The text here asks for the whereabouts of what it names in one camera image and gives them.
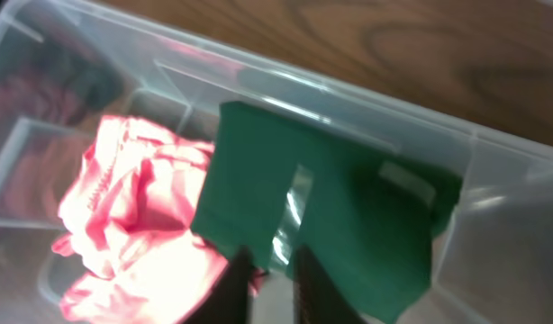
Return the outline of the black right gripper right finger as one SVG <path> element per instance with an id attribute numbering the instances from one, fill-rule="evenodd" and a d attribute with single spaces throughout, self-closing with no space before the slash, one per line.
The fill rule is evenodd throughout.
<path id="1" fill-rule="evenodd" d="M 307 246 L 295 251 L 295 322 L 365 324 Z"/>

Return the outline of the green cloth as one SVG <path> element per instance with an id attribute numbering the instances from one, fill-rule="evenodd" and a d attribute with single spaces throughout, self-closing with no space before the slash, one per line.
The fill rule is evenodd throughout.
<path id="1" fill-rule="evenodd" d="M 226 257 L 291 273 L 308 246 L 343 297 L 385 323 L 431 282 L 431 244 L 462 178 L 258 107 L 220 108 L 213 159 L 192 231 Z"/>

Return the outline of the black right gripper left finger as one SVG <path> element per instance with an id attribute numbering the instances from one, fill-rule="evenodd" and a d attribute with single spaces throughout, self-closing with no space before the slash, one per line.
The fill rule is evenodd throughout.
<path id="1" fill-rule="evenodd" d="M 205 300 L 181 320 L 182 324 L 247 324 L 249 322 L 249 281 L 254 268 L 252 255 L 241 247 Z"/>

